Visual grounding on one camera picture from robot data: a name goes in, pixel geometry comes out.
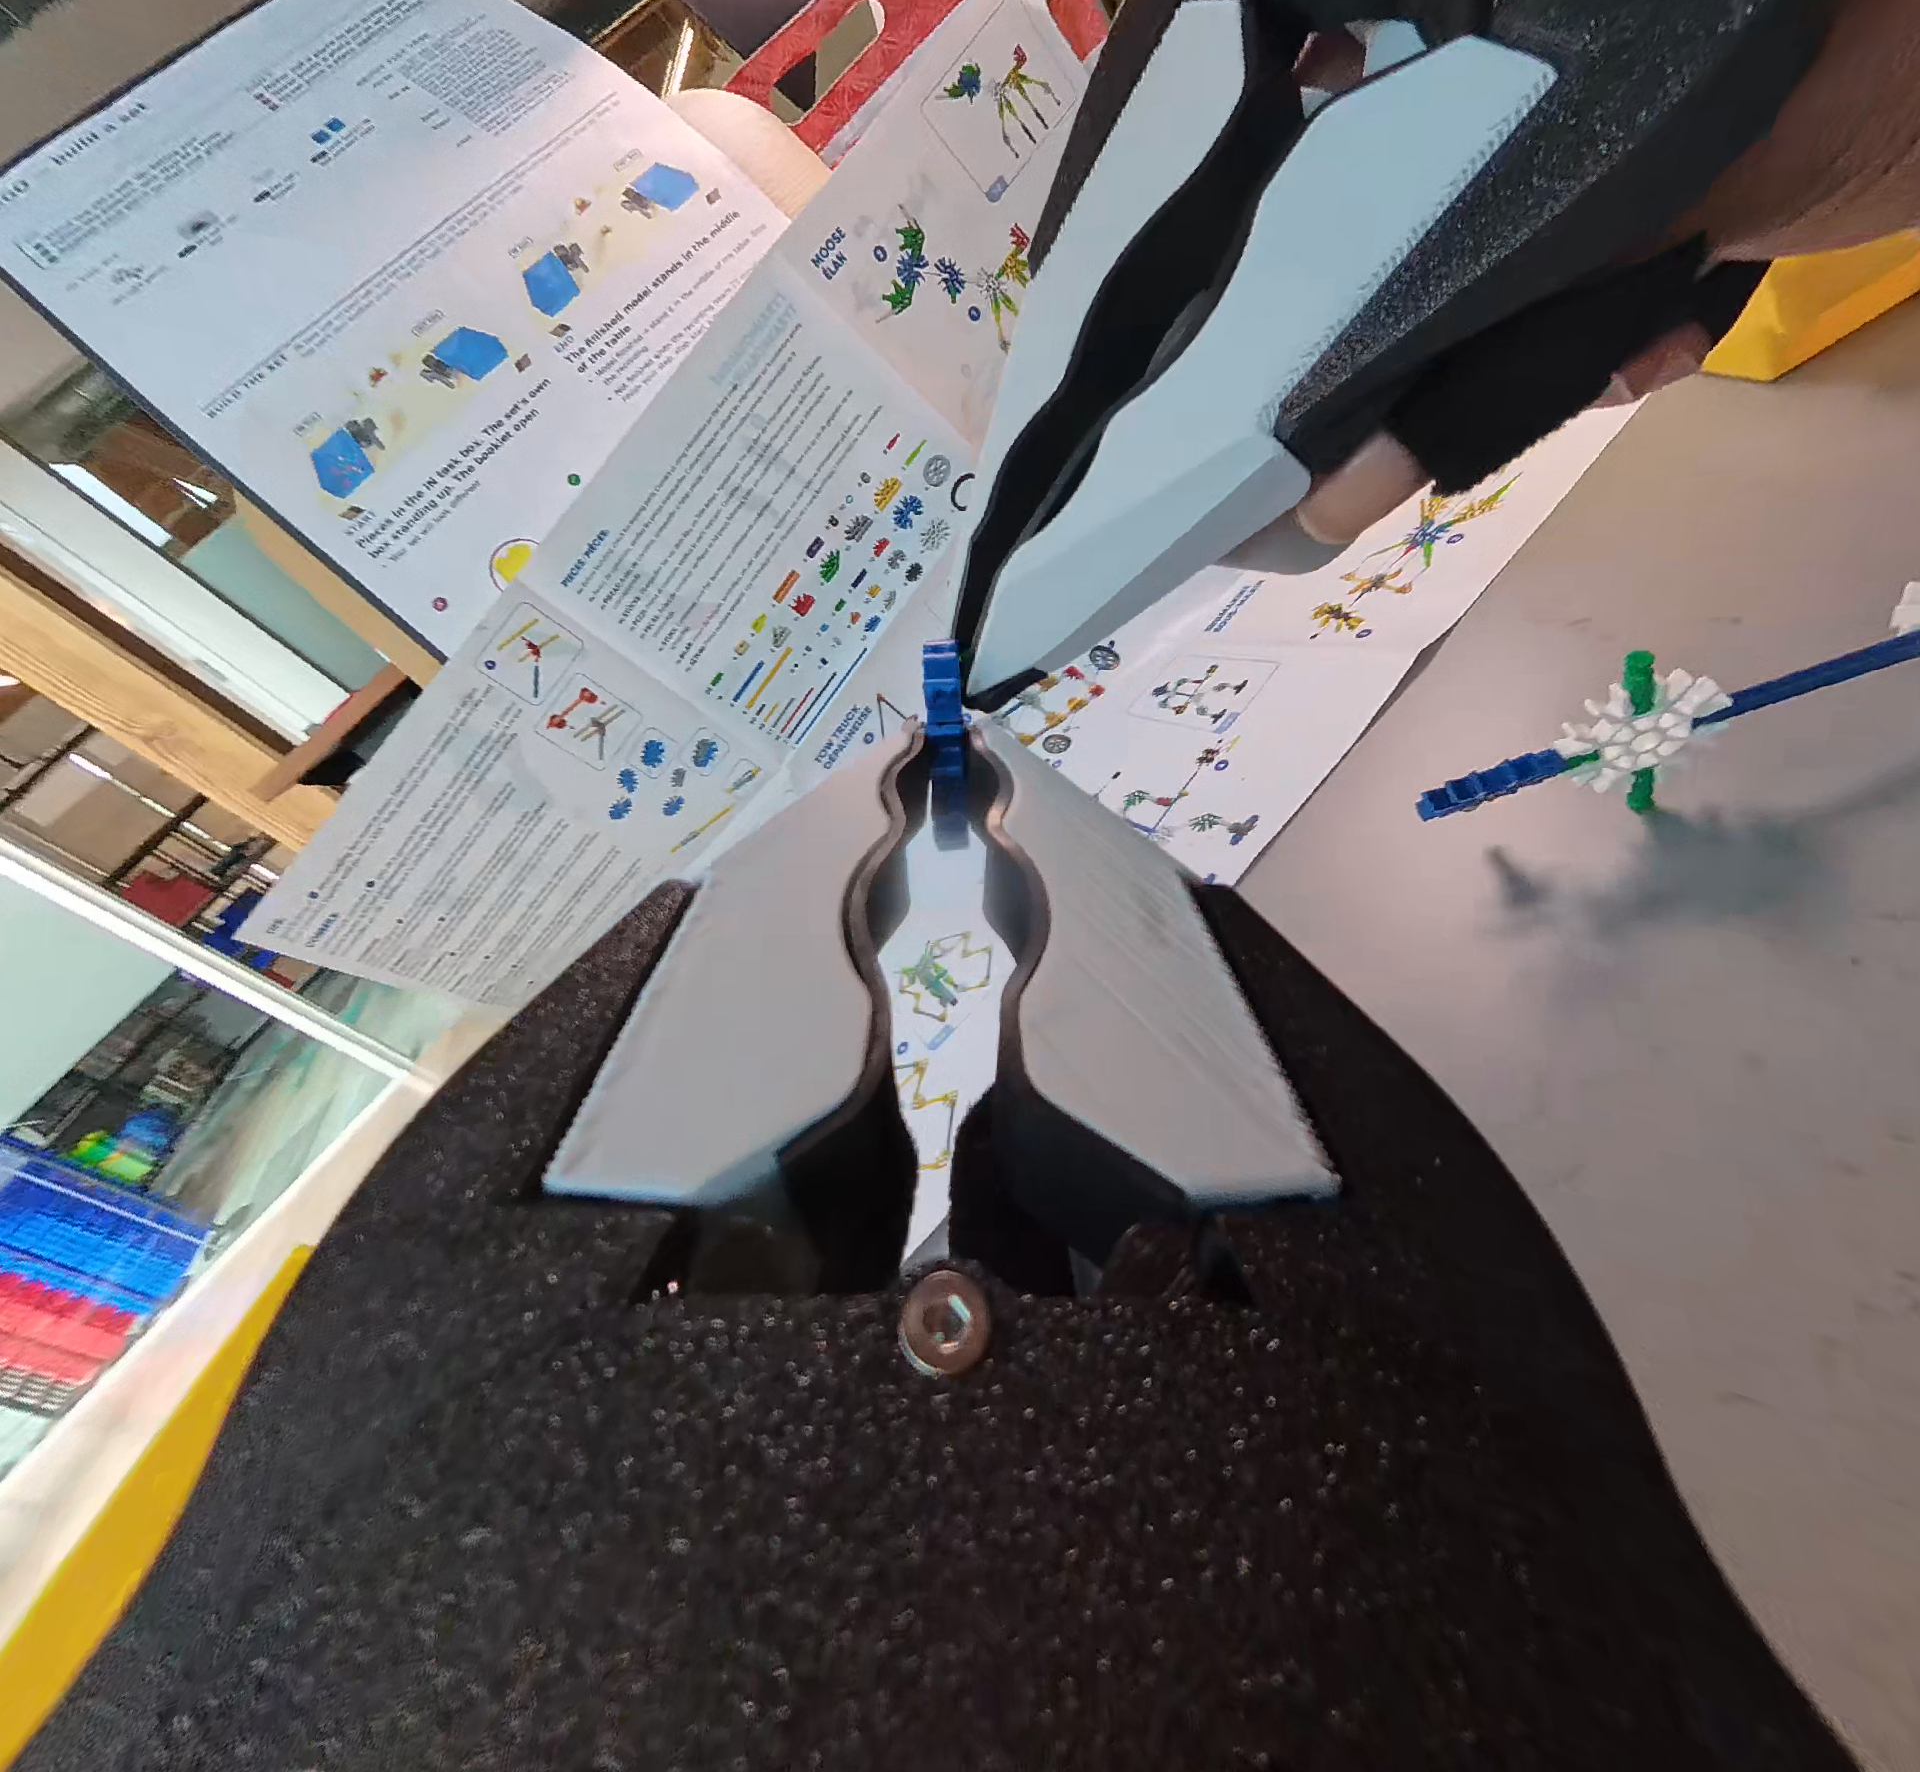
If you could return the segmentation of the white snowflake toy connector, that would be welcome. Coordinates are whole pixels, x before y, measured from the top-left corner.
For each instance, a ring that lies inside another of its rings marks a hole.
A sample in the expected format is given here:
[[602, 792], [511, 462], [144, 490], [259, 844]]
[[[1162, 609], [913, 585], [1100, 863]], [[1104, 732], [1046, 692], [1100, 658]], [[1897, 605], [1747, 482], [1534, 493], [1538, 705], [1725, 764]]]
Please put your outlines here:
[[1605, 700], [1587, 700], [1587, 719], [1566, 723], [1553, 754], [1596, 794], [1657, 782], [1679, 760], [1695, 723], [1728, 709], [1732, 696], [1686, 669], [1647, 669], [1617, 679]]

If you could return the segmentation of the blue storage crates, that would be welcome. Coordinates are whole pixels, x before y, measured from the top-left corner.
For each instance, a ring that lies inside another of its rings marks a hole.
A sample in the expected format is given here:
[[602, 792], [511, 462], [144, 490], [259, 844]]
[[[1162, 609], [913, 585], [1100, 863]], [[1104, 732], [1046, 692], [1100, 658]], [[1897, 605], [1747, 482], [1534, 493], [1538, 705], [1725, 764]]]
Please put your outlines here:
[[212, 1227], [4, 1136], [4, 1406], [54, 1417], [194, 1274]]

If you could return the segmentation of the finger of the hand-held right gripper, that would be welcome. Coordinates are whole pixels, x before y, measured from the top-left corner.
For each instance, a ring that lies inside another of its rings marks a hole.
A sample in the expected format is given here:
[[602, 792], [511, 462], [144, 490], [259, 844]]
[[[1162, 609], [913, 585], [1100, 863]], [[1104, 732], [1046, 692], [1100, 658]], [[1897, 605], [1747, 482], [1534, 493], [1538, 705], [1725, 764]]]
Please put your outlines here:
[[1116, 29], [1061, 168], [978, 461], [954, 604], [966, 679], [1030, 679], [1225, 559], [1308, 490], [1275, 436], [1281, 248], [1257, 211], [1308, 127], [1308, 20], [1183, 0], [1129, 92]]
[[[1283, 396], [1358, 328], [1421, 239], [1454, 223], [1472, 182], [1524, 132], [1553, 83], [1549, 61], [1467, 37], [1306, 115], [1253, 239], [1259, 250], [1281, 248], [1277, 306], [1267, 317], [1277, 334], [1275, 436], [1290, 453]], [[974, 679], [968, 702], [988, 709], [1019, 689], [1021, 679]]]

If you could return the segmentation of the person's right hand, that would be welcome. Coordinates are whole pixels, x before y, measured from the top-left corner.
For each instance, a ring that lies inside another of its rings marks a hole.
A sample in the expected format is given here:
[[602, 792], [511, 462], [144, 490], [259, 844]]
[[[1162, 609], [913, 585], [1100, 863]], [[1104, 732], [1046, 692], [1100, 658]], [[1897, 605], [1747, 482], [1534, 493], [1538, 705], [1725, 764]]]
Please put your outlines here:
[[1763, 268], [1918, 223], [1918, 44], [1869, 61], [1837, 39], [1757, 139], [1636, 265], [1553, 295], [1417, 372], [1374, 431], [1283, 518], [1322, 550], [1421, 489], [1457, 493], [1600, 401], [1686, 375]]

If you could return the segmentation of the wooden beam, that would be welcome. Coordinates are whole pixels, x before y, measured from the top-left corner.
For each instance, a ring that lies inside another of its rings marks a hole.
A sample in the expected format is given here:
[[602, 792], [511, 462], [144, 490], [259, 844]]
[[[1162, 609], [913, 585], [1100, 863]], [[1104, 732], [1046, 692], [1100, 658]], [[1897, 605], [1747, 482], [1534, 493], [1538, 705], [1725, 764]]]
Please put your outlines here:
[[303, 782], [303, 771], [396, 689], [429, 683], [440, 660], [419, 649], [402, 650], [349, 696], [339, 709], [344, 726], [292, 745], [6, 546], [4, 673], [112, 735], [191, 794], [296, 851], [316, 839], [338, 805], [338, 794]]

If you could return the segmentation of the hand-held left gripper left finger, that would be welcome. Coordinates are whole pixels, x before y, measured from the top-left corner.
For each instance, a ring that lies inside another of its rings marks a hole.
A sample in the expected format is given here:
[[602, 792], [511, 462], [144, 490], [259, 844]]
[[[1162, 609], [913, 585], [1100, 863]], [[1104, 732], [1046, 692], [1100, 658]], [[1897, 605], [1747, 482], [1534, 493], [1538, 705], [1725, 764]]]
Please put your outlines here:
[[784, 1186], [812, 1229], [903, 1229], [919, 1150], [884, 1027], [876, 897], [909, 835], [894, 729], [733, 841], [698, 881], [563, 1130], [561, 1199], [726, 1208]]

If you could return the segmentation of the blue snowflake toy connector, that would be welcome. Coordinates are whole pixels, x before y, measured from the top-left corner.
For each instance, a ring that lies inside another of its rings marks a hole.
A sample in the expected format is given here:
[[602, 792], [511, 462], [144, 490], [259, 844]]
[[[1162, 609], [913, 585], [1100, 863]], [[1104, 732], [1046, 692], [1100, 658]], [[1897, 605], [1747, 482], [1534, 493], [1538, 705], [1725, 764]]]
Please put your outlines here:
[[964, 782], [968, 766], [968, 713], [958, 639], [929, 639], [921, 650], [921, 742], [929, 778]]

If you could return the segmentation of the grey desk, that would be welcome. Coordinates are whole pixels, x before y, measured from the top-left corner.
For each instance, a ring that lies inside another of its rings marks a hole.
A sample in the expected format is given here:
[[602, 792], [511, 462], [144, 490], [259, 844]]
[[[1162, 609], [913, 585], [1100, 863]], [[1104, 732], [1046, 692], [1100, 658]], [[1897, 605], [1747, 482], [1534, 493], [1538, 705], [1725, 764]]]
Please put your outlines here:
[[1918, 304], [1644, 401], [1239, 891], [1416, 1053], [1587, 1281], [1769, 1641], [1918, 1767], [1918, 669], [1752, 716], [1647, 818], [1421, 823], [1650, 649], [1743, 689], [1918, 579]]

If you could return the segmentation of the printed instruction sheet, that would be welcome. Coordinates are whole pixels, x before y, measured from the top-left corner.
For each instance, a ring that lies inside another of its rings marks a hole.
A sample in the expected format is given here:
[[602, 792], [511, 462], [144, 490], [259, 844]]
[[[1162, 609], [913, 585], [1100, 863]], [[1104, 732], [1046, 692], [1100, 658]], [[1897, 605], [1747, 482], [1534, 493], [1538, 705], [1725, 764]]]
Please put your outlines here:
[[[514, 0], [264, 0], [6, 168], [6, 283], [446, 660], [256, 940], [507, 1007], [921, 729], [1030, 292], [947, 257], [1089, 95], [978, 32], [795, 223]], [[968, 768], [899, 787], [984, 863]]]

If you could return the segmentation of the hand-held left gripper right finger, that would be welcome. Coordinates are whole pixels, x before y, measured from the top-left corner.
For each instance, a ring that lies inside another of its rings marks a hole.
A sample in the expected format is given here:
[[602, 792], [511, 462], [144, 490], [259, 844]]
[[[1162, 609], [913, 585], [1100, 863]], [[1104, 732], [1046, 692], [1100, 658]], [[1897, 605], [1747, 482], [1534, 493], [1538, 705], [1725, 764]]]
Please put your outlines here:
[[1190, 874], [997, 723], [968, 729], [997, 1058], [954, 1218], [1209, 1218], [1340, 1172]]

